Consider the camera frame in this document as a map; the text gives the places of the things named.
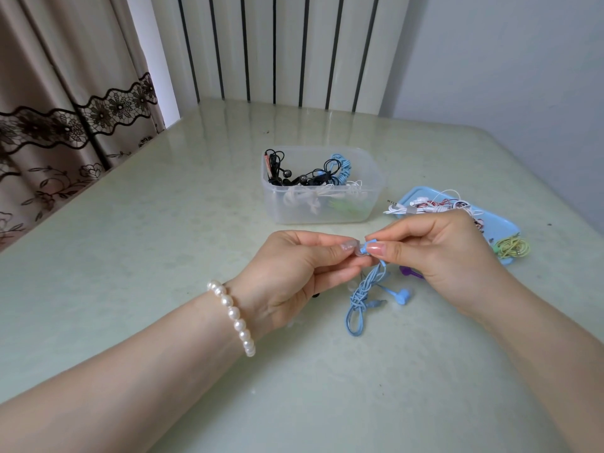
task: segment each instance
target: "curtain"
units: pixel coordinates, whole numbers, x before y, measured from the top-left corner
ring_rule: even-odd
[[[126,0],[0,0],[0,251],[163,128]]]

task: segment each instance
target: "pearl bracelet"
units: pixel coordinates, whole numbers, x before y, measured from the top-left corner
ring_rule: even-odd
[[[248,358],[251,358],[256,354],[256,345],[252,340],[249,329],[246,328],[245,320],[240,317],[239,309],[233,305],[232,297],[227,294],[227,289],[219,281],[212,280],[208,283],[208,290],[220,297],[221,303],[228,308],[228,317],[234,321],[233,326],[239,333],[241,342],[243,342],[245,354]]]

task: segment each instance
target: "person's right hand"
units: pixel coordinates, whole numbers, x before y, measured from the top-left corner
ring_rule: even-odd
[[[462,312],[480,316],[494,290],[519,284],[463,210],[404,217],[366,236],[367,252],[419,270],[440,295]]]

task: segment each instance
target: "fingernail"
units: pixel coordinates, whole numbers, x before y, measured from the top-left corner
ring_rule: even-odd
[[[357,246],[359,246],[359,241],[358,240],[349,240],[348,242],[340,243],[340,246],[342,247],[342,249],[344,251],[350,251],[352,249],[355,249]]]
[[[383,243],[368,243],[367,252],[373,254],[374,256],[383,256]]]

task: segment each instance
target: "tabletop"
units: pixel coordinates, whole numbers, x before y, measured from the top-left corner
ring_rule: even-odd
[[[285,228],[269,220],[260,185],[260,156],[275,145],[360,147],[387,179],[367,221],[304,228],[363,239],[393,219],[386,199],[416,185],[456,189],[530,240],[513,274],[604,339],[602,237],[487,133],[202,101],[0,253],[0,401],[237,274]],[[312,299],[153,451],[568,451],[482,328],[422,280],[392,274],[397,285],[415,290],[412,301],[369,312],[359,338],[344,327],[346,287]]]

